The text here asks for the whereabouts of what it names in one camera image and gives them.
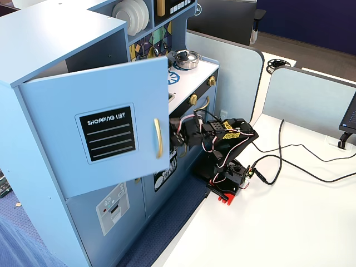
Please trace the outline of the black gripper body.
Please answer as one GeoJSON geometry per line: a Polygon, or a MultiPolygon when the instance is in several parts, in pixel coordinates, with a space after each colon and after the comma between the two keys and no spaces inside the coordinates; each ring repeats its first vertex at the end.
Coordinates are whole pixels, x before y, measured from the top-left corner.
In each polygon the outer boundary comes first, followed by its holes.
{"type": "Polygon", "coordinates": [[[204,120],[202,118],[187,118],[181,121],[178,118],[169,119],[170,123],[170,145],[199,146],[203,141],[201,128],[204,120]]]}

